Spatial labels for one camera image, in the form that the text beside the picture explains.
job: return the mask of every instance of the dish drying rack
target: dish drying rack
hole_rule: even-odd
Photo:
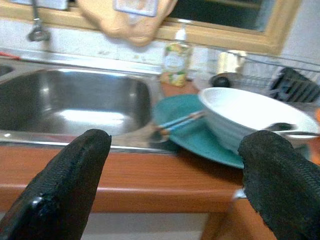
[[[314,116],[320,106],[320,64],[285,57],[247,55],[232,87],[262,94]]]

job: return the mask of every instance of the faucet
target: faucet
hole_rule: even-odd
[[[37,1],[31,0],[32,2],[32,10],[33,10],[33,29],[28,34],[27,39],[31,42],[34,41],[48,41],[50,39],[50,33],[44,29],[42,26],[42,21],[38,14]]]

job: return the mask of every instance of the stainless steel sink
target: stainless steel sink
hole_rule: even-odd
[[[14,70],[14,68],[11,66],[0,64],[0,77],[2,75],[5,75],[5,74],[12,72],[13,70]]]
[[[95,128],[112,135],[113,151],[176,150],[150,142],[152,107],[163,95],[146,64],[127,71],[0,58],[0,65],[12,67],[0,76],[0,144],[64,146]]]

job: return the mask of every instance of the teal plate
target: teal plate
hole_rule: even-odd
[[[158,102],[153,108],[153,117],[159,125],[202,109],[197,95],[177,95]],[[203,118],[172,131],[170,140],[209,160],[239,169],[244,168],[241,157],[218,143],[217,137],[209,130]]]

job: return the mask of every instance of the sink basin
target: sink basin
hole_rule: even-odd
[[[80,135],[96,128],[113,136],[151,120],[151,95],[138,77],[76,69],[39,70],[0,84],[0,129]]]
[[[0,76],[8,74],[8,73],[12,72],[13,70],[14,70],[14,68],[11,66],[0,64]]]

